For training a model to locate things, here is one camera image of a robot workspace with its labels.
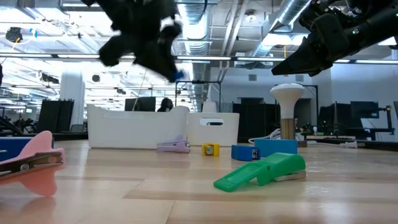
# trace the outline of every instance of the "purple clip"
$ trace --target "purple clip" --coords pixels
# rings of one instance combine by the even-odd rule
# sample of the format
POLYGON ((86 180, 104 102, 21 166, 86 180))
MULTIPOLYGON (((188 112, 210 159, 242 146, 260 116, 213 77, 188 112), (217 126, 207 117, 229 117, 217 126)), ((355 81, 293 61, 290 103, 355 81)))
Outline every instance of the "purple clip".
POLYGON ((157 144, 158 152, 182 152, 189 153, 189 143, 182 135, 177 136, 172 142, 162 142, 157 144))

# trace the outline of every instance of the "green object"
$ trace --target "green object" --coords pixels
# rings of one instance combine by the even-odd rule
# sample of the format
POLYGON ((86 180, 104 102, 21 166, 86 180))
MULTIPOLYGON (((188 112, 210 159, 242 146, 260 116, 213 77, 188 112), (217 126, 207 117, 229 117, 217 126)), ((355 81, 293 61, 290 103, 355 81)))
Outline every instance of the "green object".
POLYGON ((233 192, 238 187, 257 178, 259 186, 266 185, 277 177, 282 177, 300 170, 305 170, 304 158, 296 154, 274 153, 269 157, 247 163, 214 181, 214 187, 226 192, 233 192))

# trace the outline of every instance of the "computer monitor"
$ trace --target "computer monitor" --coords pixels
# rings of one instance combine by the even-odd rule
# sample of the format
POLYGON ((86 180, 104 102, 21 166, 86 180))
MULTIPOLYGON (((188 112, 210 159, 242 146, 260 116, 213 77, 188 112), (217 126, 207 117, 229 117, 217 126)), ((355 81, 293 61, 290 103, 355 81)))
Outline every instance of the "computer monitor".
POLYGON ((156 97, 140 97, 133 99, 126 99, 124 104, 125 111, 133 111, 133 106, 136 105, 134 111, 154 112, 156 109, 156 97))
POLYGON ((378 119, 379 103, 373 101, 352 101, 351 117, 352 118, 376 118, 378 119))

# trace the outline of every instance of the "wooden table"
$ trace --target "wooden table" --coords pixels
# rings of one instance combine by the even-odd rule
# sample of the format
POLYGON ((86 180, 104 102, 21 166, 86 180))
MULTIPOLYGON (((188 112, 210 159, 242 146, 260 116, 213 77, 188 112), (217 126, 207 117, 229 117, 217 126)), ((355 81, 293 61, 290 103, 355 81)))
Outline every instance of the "wooden table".
POLYGON ((213 181, 244 164, 220 157, 90 149, 56 142, 67 153, 58 192, 40 198, 19 184, 0 186, 4 224, 398 223, 398 153, 300 148, 307 179, 226 193, 213 181))

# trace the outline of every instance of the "pink object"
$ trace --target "pink object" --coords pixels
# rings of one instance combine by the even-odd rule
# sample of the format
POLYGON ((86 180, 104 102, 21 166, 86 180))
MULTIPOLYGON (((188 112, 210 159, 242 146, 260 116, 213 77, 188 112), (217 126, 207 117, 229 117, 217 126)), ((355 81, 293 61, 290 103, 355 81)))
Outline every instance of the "pink object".
POLYGON ((177 136, 172 142, 162 142, 157 144, 158 152, 182 152, 189 153, 189 143, 182 135, 177 136))
POLYGON ((51 164, 51 157, 49 157, 48 166, 37 166, 20 174, 10 175, 9 177, 0 177, 0 185, 10 184, 12 182, 21 182, 31 192, 50 197, 57 191, 54 174, 56 171, 65 168, 65 152, 63 149, 52 149, 52 133, 50 131, 43 131, 31 139, 23 148, 21 153, 13 159, 0 162, 0 166, 10 164, 12 162, 21 161, 28 157, 34 157, 44 152, 60 152, 62 155, 61 164, 51 164))

